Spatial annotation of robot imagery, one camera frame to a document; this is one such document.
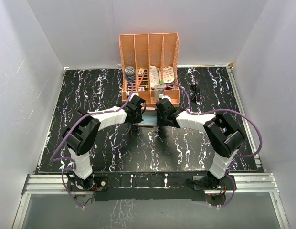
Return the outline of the pink glasses case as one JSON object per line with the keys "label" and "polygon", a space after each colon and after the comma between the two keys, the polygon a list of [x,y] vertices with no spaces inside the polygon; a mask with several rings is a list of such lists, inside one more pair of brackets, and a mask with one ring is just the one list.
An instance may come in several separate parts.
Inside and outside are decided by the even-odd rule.
{"label": "pink glasses case", "polygon": [[141,127],[157,127],[157,109],[153,107],[147,107],[144,111],[142,109],[142,121],[140,123],[135,123],[135,126]]}

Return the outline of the blue cleaning cloth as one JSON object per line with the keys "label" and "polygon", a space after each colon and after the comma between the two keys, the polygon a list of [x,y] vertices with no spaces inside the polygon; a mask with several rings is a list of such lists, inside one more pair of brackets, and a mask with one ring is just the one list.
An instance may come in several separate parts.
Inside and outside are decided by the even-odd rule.
{"label": "blue cleaning cloth", "polygon": [[157,117],[154,115],[143,115],[143,121],[141,122],[144,126],[156,126],[157,125]]}

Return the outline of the black sunglasses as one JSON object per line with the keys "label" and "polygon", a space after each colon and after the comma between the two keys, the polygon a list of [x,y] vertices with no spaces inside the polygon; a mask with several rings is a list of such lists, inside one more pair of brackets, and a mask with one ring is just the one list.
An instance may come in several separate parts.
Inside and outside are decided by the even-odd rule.
{"label": "black sunglasses", "polygon": [[197,103],[199,98],[200,98],[200,88],[199,88],[199,85],[196,84],[196,83],[193,83],[191,85],[191,90],[192,90],[192,96],[191,96],[191,101],[193,103]]}

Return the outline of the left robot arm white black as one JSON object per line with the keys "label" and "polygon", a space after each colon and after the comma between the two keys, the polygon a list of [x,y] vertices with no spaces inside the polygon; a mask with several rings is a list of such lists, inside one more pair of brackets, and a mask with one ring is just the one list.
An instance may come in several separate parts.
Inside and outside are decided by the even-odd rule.
{"label": "left robot arm white black", "polygon": [[68,136],[66,145],[73,160],[73,169],[67,172],[71,183],[80,190],[93,188],[94,173],[89,151],[95,143],[97,133],[112,125],[140,123],[143,121],[141,109],[145,107],[146,101],[134,93],[122,106],[113,106],[97,112],[77,112],[75,124],[68,126],[63,135]]}

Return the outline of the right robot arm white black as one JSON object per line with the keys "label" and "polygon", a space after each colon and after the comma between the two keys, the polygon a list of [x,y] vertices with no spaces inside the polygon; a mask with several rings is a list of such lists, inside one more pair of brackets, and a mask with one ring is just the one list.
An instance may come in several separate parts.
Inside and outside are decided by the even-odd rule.
{"label": "right robot arm white black", "polygon": [[215,154],[207,175],[197,184],[220,189],[225,184],[229,165],[246,139],[243,129],[227,111],[191,114],[188,110],[175,108],[168,98],[156,102],[156,108],[157,126],[189,128],[206,133]]}

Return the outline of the grey white small box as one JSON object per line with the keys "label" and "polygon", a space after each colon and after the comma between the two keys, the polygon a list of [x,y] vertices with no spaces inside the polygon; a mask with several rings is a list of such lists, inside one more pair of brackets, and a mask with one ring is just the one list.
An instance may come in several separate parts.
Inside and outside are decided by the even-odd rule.
{"label": "grey white small box", "polygon": [[161,94],[163,89],[164,89],[163,85],[155,85],[155,87],[154,87],[154,99],[155,99],[155,102],[157,102],[159,100],[159,95]]}

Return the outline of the white tube package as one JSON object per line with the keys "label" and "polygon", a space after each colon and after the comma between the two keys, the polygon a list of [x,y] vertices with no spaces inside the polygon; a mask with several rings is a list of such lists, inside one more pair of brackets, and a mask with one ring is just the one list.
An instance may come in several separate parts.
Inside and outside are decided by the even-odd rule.
{"label": "white tube package", "polygon": [[149,82],[151,88],[154,88],[156,85],[159,84],[159,76],[156,66],[149,66]]}

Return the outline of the red pencil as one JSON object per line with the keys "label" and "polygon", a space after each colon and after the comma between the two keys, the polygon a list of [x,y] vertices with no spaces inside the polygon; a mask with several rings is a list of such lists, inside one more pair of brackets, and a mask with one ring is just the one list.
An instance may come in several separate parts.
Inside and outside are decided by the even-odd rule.
{"label": "red pencil", "polygon": [[141,76],[141,78],[139,79],[139,82],[138,82],[138,87],[137,87],[137,89],[139,89],[139,87],[140,87],[141,83],[143,82],[143,79],[145,78],[145,76],[146,76],[146,73],[147,73],[147,71],[144,71],[144,72],[143,72],[143,74],[142,74],[142,76]]}

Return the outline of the blue white round tin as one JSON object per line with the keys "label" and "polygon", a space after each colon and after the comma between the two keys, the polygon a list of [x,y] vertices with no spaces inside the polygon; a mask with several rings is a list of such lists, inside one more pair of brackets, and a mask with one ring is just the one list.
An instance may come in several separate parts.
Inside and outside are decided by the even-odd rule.
{"label": "blue white round tin", "polygon": [[125,77],[127,81],[134,81],[136,79],[136,69],[133,66],[125,68]]}

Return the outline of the small white card box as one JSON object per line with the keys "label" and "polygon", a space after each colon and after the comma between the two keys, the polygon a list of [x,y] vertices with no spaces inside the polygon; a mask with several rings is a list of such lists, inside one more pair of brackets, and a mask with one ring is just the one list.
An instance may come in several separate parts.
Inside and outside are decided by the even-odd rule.
{"label": "small white card box", "polygon": [[139,68],[138,70],[138,75],[142,76],[144,74],[145,69],[144,68]]}

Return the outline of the oval beige tag package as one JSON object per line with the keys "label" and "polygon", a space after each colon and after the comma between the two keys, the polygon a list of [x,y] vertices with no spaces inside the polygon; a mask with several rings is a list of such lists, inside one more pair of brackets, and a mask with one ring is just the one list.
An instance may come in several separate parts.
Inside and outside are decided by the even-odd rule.
{"label": "oval beige tag package", "polygon": [[174,69],[171,66],[165,67],[163,69],[163,82],[164,83],[172,83],[175,80]]}

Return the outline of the orange desk organizer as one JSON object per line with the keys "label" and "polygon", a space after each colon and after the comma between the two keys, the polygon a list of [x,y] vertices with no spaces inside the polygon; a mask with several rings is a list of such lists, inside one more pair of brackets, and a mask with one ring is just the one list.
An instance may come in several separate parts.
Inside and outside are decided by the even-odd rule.
{"label": "orange desk organizer", "polygon": [[[122,34],[119,36],[119,48],[122,64],[122,101],[127,100],[126,92],[139,93],[147,107],[155,107],[154,88],[150,87],[149,66],[156,66],[159,76],[159,84],[164,89],[161,94],[171,97],[175,107],[180,103],[180,90],[177,86],[177,71],[179,57],[179,36],[177,33],[152,33],[152,34]],[[136,69],[136,79],[127,81],[125,68],[133,66]],[[174,82],[168,84],[163,82],[163,69],[171,66],[174,69]],[[139,68],[147,71],[139,89],[138,82],[141,76],[138,75]]]}

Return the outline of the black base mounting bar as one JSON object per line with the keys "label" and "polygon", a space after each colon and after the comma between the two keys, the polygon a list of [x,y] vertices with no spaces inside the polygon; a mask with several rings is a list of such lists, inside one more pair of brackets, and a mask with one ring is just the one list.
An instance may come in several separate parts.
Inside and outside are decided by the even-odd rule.
{"label": "black base mounting bar", "polygon": [[87,181],[80,181],[72,173],[67,175],[68,190],[76,197],[89,194],[94,201],[110,200],[219,200],[223,204],[226,193],[236,190],[234,176],[220,180],[208,172],[149,172],[95,173]]}

